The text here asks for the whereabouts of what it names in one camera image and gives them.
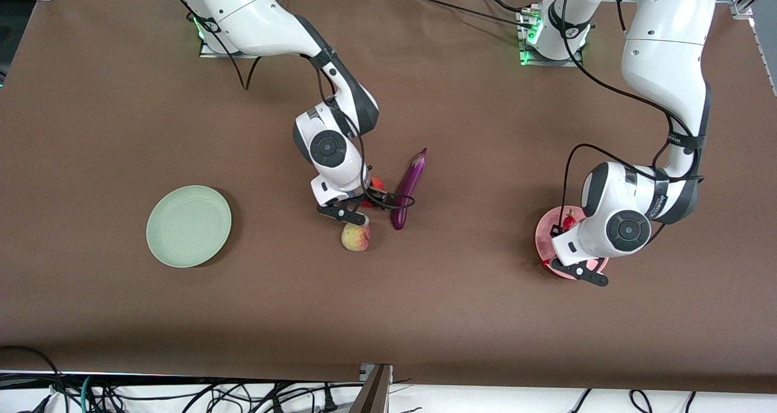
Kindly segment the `red pomegranate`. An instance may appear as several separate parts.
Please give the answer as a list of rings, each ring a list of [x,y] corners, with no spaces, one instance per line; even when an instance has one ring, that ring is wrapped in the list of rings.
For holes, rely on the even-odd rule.
[[[385,186],[383,182],[377,178],[377,177],[371,177],[370,184],[367,187],[367,192],[364,194],[364,198],[371,198],[372,199],[372,190],[373,189],[380,189],[381,191],[385,191]],[[378,208],[383,208],[383,203],[377,203]]]

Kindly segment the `purple eggplant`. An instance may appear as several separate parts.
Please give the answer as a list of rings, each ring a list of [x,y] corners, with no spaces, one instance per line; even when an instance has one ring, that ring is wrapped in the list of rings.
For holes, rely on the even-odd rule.
[[[405,173],[401,178],[396,189],[396,200],[399,209],[392,210],[390,213],[390,220],[394,230],[402,230],[406,223],[406,211],[410,208],[410,205],[415,202],[413,200],[413,192],[420,180],[420,177],[424,173],[426,165],[427,148],[423,148],[419,153],[410,159]]]

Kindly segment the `yellow-pink peach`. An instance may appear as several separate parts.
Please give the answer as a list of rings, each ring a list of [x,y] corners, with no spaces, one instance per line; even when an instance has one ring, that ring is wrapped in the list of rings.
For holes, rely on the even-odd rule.
[[[370,245],[371,228],[369,224],[355,225],[346,223],[341,233],[341,244],[349,251],[366,251]]]

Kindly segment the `pink plate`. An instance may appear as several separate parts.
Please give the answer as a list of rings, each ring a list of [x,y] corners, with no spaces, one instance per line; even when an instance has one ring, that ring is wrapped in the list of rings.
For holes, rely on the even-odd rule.
[[[555,251],[553,250],[553,247],[552,247],[552,238],[549,235],[549,232],[551,230],[553,223],[561,224],[563,215],[569,207],[575,207],[575,206],[566,206],[563,208],[557,207],[552,209],[551,211],[546,212],[546,214],[542,216],[542,218],[540,219],[540,222],[536,227],[535,246],[536,246],[537,253],[540,256],[540,259],[542,261],[542,266],[544,261],[550,260],[556,256]],[[577,223],[582,222],[583,219],[585,219],[586,217],[583,209],[580,207],[578,208],[579,208],[579,211],[577,212],[577,214],[575,214],[578,220]]]

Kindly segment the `brown table cloth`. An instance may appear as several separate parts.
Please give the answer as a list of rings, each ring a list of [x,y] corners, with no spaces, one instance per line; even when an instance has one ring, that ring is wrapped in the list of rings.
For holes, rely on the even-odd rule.
[[[777,98],[749,23],[715,12],[699,203],[597,287],[535,250],[569,151],[647,165],[663,115],[574,68],[522,66],[515,31],[423,0],[286,0],[374,95],[366,156],[388,187],[427,167],[404,230],[369,248],[316,211],[292,139],[320,102],[296,56],[249,91],[203,59],[176,0],[36,4],[0,89],[0,346],[61,371],[777,393]],[[216,189],[210,261],[156,260],[175,189]]]

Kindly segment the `light green plate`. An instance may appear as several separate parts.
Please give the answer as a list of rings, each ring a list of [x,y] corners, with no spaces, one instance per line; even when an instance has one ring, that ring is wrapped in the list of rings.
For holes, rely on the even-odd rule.
[[[224,247],[231,222],[231,208],[222,194],[211,187],[189,185],[159,200],[148,217],[145,238],[162,264],[196,267]]]

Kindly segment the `brown beam under table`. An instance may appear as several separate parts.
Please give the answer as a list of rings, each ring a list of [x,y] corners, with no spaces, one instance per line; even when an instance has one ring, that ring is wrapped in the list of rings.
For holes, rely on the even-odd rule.
[[[367,380],[348,413],[386,413],[388,409],[392,365],[374,365],[367,373]]]

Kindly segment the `metal table edge bracket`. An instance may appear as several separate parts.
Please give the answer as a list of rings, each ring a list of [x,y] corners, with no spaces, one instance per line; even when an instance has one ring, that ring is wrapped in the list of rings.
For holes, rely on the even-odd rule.
[[[394,382],[393,378],[393,366],[389,364],[384,363],[361,363],[359,367],[359,382],[366,383],[369,377],[371,376],[372,372],[375,370],[378,370],[379,367],[382,367],[383,370],[385,370],[388,374],[388,382],[389,384],[392,384]]]

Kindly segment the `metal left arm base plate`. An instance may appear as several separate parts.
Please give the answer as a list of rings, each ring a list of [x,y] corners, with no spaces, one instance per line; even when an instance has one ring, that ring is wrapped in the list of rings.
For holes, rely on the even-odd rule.
[[[532,8],[522,8],[515,14],[519,26],[517,26],[518,52],[521,65],[543,66],[543,67],[575,67],[575,62],[582,64],[582,55],[580,53],[581,45],[585,45],[585,35],[590,29],[586,26],[583,36],[580,40],[578,51],[574,54],[574,60],[567,57],[565,59],[547,58],[543,53],[537,51],[536,42],[541,38],[543,32],[548,26],[541,18],[540,5],[534,4]]]

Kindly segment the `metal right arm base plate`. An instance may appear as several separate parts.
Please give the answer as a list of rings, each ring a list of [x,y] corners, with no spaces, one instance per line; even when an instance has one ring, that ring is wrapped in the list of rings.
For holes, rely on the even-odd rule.
[[[233,58],[243,58],[244,53],[241,50],[234,47],[228,39],[216,38],[212,34],[208,34],[203,37],[200,43],[200,57],[201,58],[228,58],[230,55]]]

